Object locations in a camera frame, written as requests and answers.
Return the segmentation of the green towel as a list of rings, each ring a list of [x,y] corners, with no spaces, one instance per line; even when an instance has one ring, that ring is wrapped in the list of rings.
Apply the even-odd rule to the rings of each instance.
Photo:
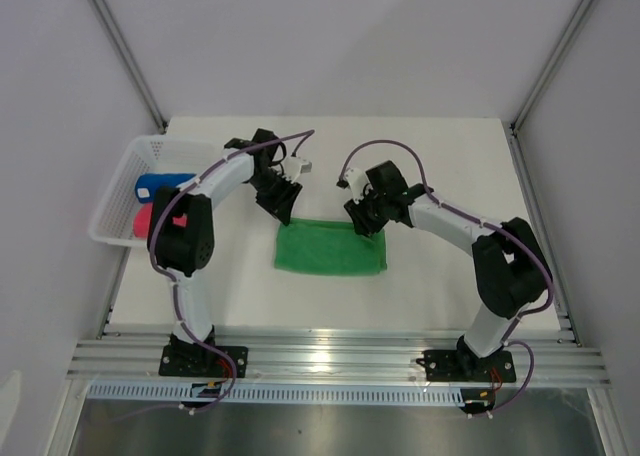
[[[312,276],[374,276],[387,270],[384,232],[371,237],[346,221],[292,219],[275,239],[275,269]]]

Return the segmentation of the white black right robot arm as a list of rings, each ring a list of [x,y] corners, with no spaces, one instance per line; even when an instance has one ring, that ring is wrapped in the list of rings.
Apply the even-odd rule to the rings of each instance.
[[[471,214],[415,185],[397,194],[371,190],[348,200],[344,209],[355,232],[370,237],[390,222],[433,234],[468,254],[473,262],[481,307],[462,337],[458,371],[479,379],[493,365],[522,318],[542,295],[554,296],[550,270],[529,224],[521,218],[497,223]]]

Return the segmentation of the red towel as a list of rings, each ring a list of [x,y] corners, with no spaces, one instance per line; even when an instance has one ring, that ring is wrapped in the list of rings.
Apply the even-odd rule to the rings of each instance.
[[[149,235],[153,204],[146,203],[136,213],[133,220],[133,235],[138,239],[146,239]],[[185,227],[187,215],[182,214],[173,218],[173,224],[178,227]]]

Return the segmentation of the blue towel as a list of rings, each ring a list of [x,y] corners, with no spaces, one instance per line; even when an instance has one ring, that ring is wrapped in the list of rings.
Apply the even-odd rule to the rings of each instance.
[[[140,175],[134,185],[135,196],[139,203],[147,204],[154,200],[156,191],[161,187],[177,187],[195,177],[194,173],[146,173]]]

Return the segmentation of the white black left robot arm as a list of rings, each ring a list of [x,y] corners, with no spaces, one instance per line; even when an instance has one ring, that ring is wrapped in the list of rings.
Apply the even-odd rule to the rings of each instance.
[[[215,209],[238,187],[248,184],[266,213],[287,226],[302,185],[297,181],[306,162],[286,143],[306,139],[312,130],[278,137],[258,129],[253,138],[233,138],[218,159],[201,174],[177,187],[162,186],[154,195],[147,250],[154,271],[167,278],[175,325],[172,335],[188,344],[182,364],[197,376],[216,366],[217,352],[207,341],[214,324],[200,273],[215,249]]]

